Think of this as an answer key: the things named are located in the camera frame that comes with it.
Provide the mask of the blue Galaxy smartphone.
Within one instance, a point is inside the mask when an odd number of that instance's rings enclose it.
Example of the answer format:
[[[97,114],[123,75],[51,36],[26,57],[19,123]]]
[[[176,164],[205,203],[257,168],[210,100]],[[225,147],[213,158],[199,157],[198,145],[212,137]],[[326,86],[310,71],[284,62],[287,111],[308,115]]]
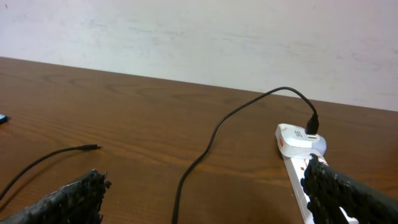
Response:
[[[9,117],[4,115],[4,114],[0,114],[0,124],[4,124],[6,122],[9,121]]]

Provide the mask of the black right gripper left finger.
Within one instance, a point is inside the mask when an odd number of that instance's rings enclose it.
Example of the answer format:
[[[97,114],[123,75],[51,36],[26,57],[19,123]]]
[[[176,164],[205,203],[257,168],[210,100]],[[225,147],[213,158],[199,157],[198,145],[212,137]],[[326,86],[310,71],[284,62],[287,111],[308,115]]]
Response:
[[[107,173],[93,169],[36,203],[1,220],[1,224],[98,224],[106,190]]]

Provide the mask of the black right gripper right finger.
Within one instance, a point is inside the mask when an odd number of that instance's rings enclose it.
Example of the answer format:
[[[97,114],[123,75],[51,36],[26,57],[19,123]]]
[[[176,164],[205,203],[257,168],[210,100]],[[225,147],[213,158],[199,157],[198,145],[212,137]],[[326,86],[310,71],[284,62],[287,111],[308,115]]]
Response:
[[[359,223],[397,224],[396,199],[311,157],[300,183],[315,223],[348,223],[348,216]]]

